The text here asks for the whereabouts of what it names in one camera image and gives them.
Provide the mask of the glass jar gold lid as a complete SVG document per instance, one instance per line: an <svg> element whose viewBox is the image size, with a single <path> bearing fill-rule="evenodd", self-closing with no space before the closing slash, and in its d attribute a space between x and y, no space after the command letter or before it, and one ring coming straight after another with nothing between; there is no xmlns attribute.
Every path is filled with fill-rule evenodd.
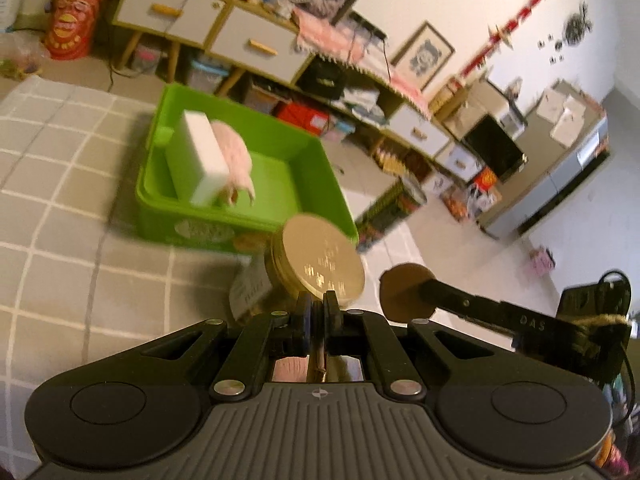
<svg viewBox="0 0 640 480"><path fill-rule="evenodd" d="M355 244L333 223L296 214L236 276L230 312L239 324L261 313L293 311L298 295L334 292L341 307L360 298L366 276Z"/></svg>

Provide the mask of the pink knitted ball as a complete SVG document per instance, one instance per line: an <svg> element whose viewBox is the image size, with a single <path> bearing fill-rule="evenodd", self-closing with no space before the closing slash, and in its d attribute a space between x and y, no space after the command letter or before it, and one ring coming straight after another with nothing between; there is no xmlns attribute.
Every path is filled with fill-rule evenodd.
<svg viewBox="0 0 640 480"><path fill-rule="evenodd" d="M308 359L299 356L278 359L274 363L271 380L273 382L306 382Z"/></svg>

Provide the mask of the green plastic bin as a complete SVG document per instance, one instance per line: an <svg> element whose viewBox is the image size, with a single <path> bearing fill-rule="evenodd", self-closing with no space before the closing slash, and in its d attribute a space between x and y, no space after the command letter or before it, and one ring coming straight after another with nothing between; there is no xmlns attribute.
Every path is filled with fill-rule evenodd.
<svg viewBox="0 0 640 480"><path fill-rule="evenodd" d="M166 152L183 136L186 114L221 122L243 140L250 169L229 191L204 205L178 193L201 182L198 161L183 148ZM296 216L314 214L349 240L357 231L328 156L318 138L241 104L181 84L166 86L156 109L140 166L136 199L142 237L153 242L250 254Z"/></svg>

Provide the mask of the tall black snack can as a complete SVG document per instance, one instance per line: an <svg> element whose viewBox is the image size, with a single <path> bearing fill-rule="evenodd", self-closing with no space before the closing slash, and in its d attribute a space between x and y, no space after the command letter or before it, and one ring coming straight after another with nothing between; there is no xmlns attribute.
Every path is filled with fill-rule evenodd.
<svg viewBox="0 0 640 480"><path fill-rule="evenodd" d="M363 254L370 250L426 203L427 197L415 177L398 177L356 219L357 252Z"/></svg>

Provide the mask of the pink plush toy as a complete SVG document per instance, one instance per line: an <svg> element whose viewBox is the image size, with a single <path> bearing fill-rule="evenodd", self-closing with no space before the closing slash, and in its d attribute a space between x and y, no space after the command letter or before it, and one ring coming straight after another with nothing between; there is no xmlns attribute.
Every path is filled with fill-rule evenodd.
<svg viewBox="0 0 640 480"><path fill-rule="evenodd" d="M218 146L224 156L229 175L220 196L230 206L234 206L242 191L247 192L250 202L254 203L256 192L252 180L253 161L246 144L238 132L219 120L210 122Z"/></svg>

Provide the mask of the white sponge block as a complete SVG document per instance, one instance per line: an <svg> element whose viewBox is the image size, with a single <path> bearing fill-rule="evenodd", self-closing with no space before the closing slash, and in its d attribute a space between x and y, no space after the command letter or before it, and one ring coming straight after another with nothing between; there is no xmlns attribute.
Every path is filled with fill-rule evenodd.
<svg viewBox="0 0 640 480"><path fill-rule="evenodd" d="M165 156L178 200L183 203L208 207L228 182L228 164L202 112L182 113Z"/></svg>

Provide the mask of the orange box under cabinet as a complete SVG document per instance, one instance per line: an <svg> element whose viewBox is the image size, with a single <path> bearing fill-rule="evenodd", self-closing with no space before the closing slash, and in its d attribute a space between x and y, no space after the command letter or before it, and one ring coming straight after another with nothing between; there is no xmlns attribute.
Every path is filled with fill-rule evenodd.
<svg viewBox="0 0 640 480"><path fill-rule="evenodd" d="M281 103L274 116L315 136L321 136L329 123L330 116L323 110L316 110L301 102Z"/></svg>

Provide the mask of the black bag in cabinet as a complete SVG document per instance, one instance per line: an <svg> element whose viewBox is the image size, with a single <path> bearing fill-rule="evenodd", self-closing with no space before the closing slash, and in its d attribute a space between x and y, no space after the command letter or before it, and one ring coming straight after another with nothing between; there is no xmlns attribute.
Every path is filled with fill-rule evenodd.
<svg viewBox="0 0 640 480"><path fill-rule="evenodd" d="M347 72L343 66L316 56L300 77L299 87L322 99L338 100L344 92Z"/></svg>

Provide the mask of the grey checked tablecloth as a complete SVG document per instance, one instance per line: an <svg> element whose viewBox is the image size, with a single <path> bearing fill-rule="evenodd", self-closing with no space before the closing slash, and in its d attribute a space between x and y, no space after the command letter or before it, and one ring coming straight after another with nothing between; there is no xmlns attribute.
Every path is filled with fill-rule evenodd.
<svg viewBox="0 0 640 480"><path fill-rule="evenodd" d="M1 463L49 377L221 312L243 258L142 240L134 180L150 103L32 77L1 89Z"/></svg>

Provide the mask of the pink table runner cloth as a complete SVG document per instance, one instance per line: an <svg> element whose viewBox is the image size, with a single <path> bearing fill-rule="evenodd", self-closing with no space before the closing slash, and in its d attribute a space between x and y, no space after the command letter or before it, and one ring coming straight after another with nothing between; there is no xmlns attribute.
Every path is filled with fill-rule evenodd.
<svg viewBox="0 0 640 480"><path fill-rule="evenodd" d="M299 51L320 55L358 70L401 96L423 117L432 117L422 91L398 72L385 54L384 47L367 46L352 30L344 26L334 27L304 10L295 9L293 21L298 27L296 48Z"/></svg>

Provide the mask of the framed cartoon drawing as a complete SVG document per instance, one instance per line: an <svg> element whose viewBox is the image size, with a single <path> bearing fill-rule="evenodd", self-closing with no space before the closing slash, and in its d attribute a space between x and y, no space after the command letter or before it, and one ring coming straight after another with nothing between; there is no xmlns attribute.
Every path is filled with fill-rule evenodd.
<svg viewBox="0 0 640 480"><path fill-rule="evenodd" d="M454 47L424 22L392 59L396 72L416 88L424 90L454 55Z"/></svg>

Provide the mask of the wooden cabinet white drawers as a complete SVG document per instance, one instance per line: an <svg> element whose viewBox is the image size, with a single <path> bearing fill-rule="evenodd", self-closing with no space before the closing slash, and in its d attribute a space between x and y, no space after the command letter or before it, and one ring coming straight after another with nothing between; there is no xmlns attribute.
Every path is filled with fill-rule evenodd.
<svg viewBox="0 0 640 480"><path fill-rule="evenodd" d="M243 0L119 0L113 23L131 32L117 63L119 67L129 62L143 38L153 37L167 44L169 81L176 78L182 48L192 48L206 58L229 64L232 71L219 88L219 94L228 93L246 74L259 75L301 92L300 77L316 56L322 58L296 48L298 27L292 18L279 18L260 4ZM420 153L436 171L457 184L468 183L460 160L451 157L454 150L460 148L460 142L448 136L438 150L428 147L428 140L442 134L442 126L434 116L423 117L380 82L342 66L347 76L359 77L381 89L378 100L393 118L405 108L412 110L414 118L410 128L361 124L370 136L371 153L389 143L403 145Z"/></svg>

